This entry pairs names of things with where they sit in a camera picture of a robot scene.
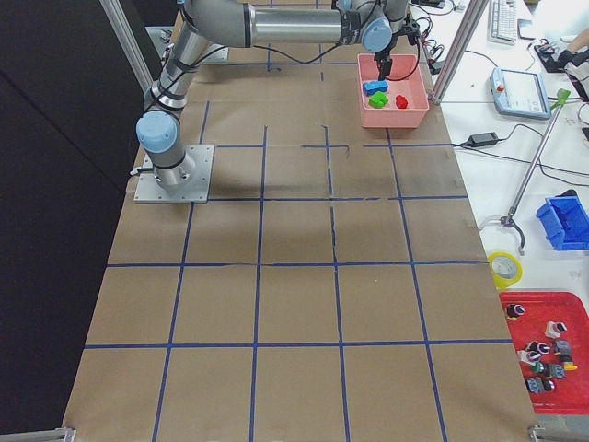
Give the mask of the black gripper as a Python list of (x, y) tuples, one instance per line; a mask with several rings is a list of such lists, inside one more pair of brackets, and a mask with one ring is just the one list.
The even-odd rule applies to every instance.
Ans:
[(383, 50), (376, 52), (374, 55), (374, 61), (378, 63), (377, 67), (379, 81), (384, 81), (390, 75), (392, 68), (392, 60), (390, 59), (390, 53), (397, 46), (398, 39), (399, 35), (393, 35), (387, 46)]

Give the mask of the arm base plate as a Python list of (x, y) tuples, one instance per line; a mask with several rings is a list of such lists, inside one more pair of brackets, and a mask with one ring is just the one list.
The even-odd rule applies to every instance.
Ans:
[(173, 169), (158, 169), (144, 156), (134, 191), (138, 204), (206, 204), (209, 198), (214, 145), (184, 145), (183, 162)]
[(203, 64), (226, 64), (228, 62), (229, 49), (218, 44), (210, 44), (204, 51), (206, 58)]

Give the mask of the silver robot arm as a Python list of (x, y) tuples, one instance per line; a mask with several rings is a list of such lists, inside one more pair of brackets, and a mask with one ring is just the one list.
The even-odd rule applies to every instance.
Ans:
[(405, 1), (335, 1), (329, 9), (256, 8), (238, 1), (183, 1), (183, 24), (162, 72), (144, 94), (136, 124), (151, 160), (156, 185), (169, 192), (186, 188), (200, 161), (180, 142), (179, 117), (199, 65), (212, 43), (227, 48), (264, 43), (324, 43), (333, 48), (360, 44), (388, 73), (391, 50), (411, 32)]

